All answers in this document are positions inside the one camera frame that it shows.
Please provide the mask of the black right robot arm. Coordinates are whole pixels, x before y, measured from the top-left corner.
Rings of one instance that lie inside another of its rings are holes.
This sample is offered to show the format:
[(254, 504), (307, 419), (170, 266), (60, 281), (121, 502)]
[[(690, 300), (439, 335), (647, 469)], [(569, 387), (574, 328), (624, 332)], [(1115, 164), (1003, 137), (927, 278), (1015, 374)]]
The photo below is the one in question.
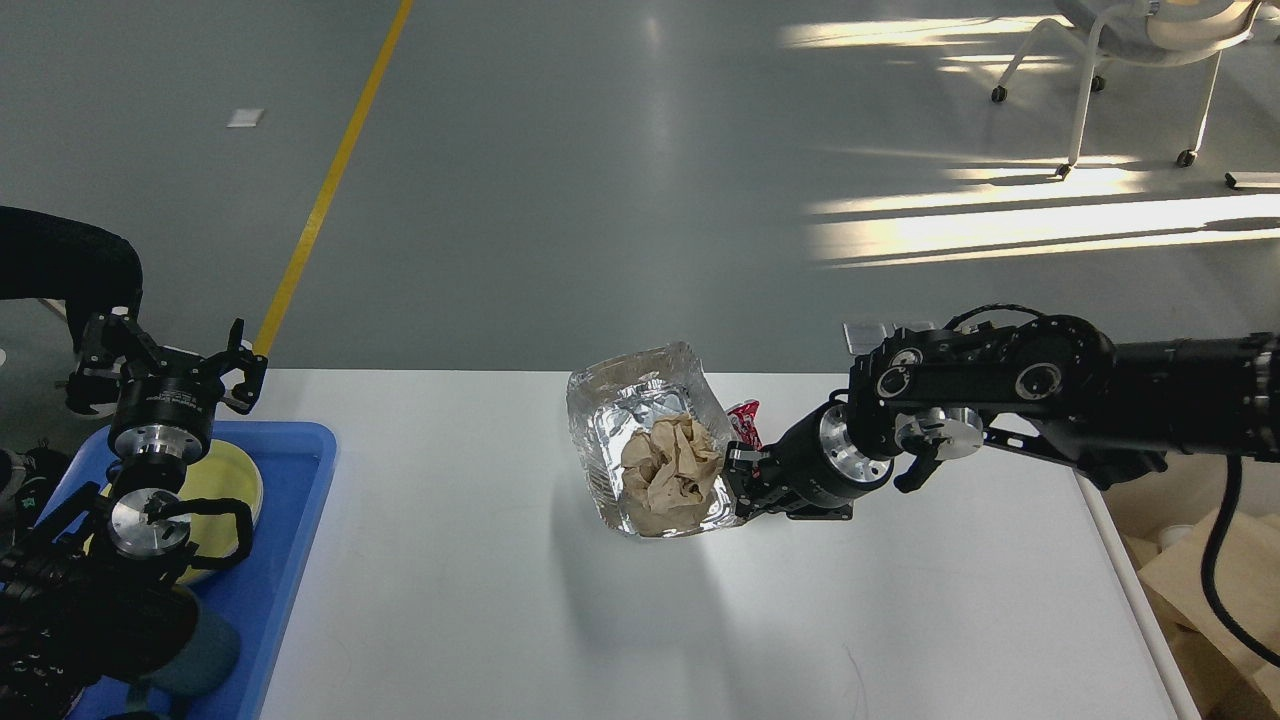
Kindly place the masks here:
[(998, 310), (1019, 306), (975, 307), (937, 329), (900, 327), (774, 443), (732, 442), (723, 468), (735, 516), (847, 520), (872, 491), (892, 483), (911, 493), (984, 447), (1070, 468), (1101, 491), (1164, 471), (1170, 454), (1222, 456), (1199, 587), (1225, 629), (1276, 665), (1276, 651), (1225, 607), (1216, 570), (1244, 460), (1277, 461), (1277, 336), (1117, 345), (1079, 316), (1032, 309), (1018, 327), (984, 320)]

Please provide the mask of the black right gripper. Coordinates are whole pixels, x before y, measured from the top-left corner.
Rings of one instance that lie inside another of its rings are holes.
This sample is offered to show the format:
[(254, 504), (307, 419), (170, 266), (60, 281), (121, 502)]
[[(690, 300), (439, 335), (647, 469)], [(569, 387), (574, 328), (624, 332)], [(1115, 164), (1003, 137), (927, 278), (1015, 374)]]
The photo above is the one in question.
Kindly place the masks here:
[(790, 519), (852, 516), (852, 503), (883, 487), (892, 459), (873, 459), (851, 439), (849, 404), (824, 404), (786, 430), (774, 457), (744, 442), (726, 448), (723, 478), (733, 496), (735, 516), (750, 521), (762, 514)]

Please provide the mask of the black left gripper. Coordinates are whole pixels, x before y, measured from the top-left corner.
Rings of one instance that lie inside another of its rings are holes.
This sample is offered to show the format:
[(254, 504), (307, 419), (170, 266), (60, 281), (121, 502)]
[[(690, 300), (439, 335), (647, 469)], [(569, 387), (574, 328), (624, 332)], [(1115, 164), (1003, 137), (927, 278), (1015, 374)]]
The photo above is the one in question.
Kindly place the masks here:
[(244, 342), (244, 320), (234, 319), (224, 350), (200, 361), (195, 378), (156, 375), (166, 368), (164, 351), (132, 313), (90, 313), (77, 357), (65, 406), (99, 416), (116, 404), (108, 442), (118, 459), (205, 457), (216, 406), (251, 414), (269, 368), (269, 359)]

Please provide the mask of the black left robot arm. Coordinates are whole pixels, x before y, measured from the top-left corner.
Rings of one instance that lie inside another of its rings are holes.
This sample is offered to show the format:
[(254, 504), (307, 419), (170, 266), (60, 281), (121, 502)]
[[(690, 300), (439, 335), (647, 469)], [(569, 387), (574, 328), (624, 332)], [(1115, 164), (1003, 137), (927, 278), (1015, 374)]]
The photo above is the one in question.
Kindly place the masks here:
[(124, 717), (151, 719), (150, 691), (215, 691), (241, 652), (237, 630), (180, 578), (224, 571), (253, 548), (251, 505), (183, 498), (212, 447), (219, 404), (250, 413), (268, 359), (236, 320), (210, 356), (157, 345), (127, 307), (93, 314), (67, 402), (115, 393), (106, 486), (82, 484), (3, 555), (3, 716), (65, 719), (87, 688), (128, 687)]

